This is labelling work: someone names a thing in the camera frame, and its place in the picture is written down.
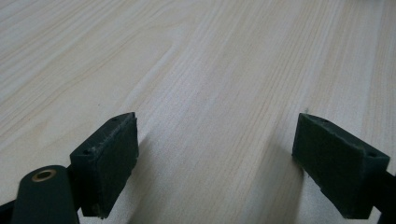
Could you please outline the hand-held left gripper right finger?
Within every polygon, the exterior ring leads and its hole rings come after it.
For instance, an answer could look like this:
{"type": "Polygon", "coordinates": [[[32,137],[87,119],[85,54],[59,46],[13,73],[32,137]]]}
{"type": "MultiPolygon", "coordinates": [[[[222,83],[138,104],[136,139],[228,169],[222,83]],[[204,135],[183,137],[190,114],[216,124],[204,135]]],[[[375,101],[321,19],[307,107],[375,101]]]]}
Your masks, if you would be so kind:
{"type": "Polygon", "coordinates": [[[301,113],[292,157],[348,219],[366,219],[377,208],[390,218],[390,157],[334,123],[301,113]]]}

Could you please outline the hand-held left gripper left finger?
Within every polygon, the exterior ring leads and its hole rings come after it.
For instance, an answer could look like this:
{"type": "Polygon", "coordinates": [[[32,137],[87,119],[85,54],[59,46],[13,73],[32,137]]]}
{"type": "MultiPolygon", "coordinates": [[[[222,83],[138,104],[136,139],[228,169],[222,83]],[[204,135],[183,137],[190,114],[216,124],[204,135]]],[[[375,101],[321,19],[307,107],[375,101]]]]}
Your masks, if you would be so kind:
{"type": "Polygon", "coordinates": [[[85,217],[109,216],[138,157],[134,112],[109,119],[70,154],[72,181],[85,217]]]}

